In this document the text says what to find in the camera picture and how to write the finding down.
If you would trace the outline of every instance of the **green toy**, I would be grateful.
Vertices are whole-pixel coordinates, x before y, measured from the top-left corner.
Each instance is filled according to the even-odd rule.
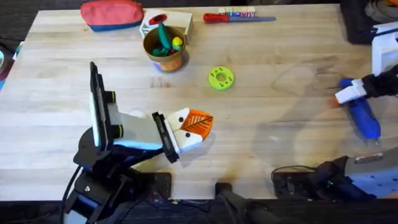
[[[163,47],[167,50],[171,50],[172,40],[169,33],[167,33],[166,26],[163,23],[160,23],[157,27],[157,33],[159,34],[159,40]]]
[[[169,55],[169,50],[162,48],[162,49],[154,49],[152,50],[152,55],[156,57],[166,57]]]
[[[215,90],[227,90],[234,82],[234,74],[227,67],[216,67],[210,71],[208,81]]]

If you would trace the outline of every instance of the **white box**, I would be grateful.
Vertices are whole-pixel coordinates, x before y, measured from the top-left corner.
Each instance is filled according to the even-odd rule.
[[[174,11],[165,11],[160,9],[147,9],[145,11],[144,19],[139,27],[139,32],[141,33],[142,38],[151,31],[155,29],[156,25],[149,25],[149,20],[154,16],[165,14],[167,19],[163,22],[166,26],[178,27],[185,34],[185,38],[187,40],[187,44],[189,43],[189,37],[192,33],[192,13],[187,12],[174,12]]]

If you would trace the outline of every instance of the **yellow marker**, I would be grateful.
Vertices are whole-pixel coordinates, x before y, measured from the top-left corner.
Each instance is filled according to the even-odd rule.
[[[182,46],[182,40],[179,37],[174,37],[172,41],[173,49],[174,50],[180,50]]]

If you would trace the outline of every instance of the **green marker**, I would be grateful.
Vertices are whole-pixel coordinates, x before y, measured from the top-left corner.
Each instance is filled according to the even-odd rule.
[[[171,50],[172,40],[169,33],[167,32],[166,26],[163,23],[159,24],[159,26],[157,27],[157,33],[159,35],[159,40],[162,46],[167,50]]]

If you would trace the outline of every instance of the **green tape roll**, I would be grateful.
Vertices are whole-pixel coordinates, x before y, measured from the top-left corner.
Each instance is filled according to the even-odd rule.
[[[227,67],[216,67],[210,71],[208,81],[215,90],[227,90],[234,82],[234,74]]]

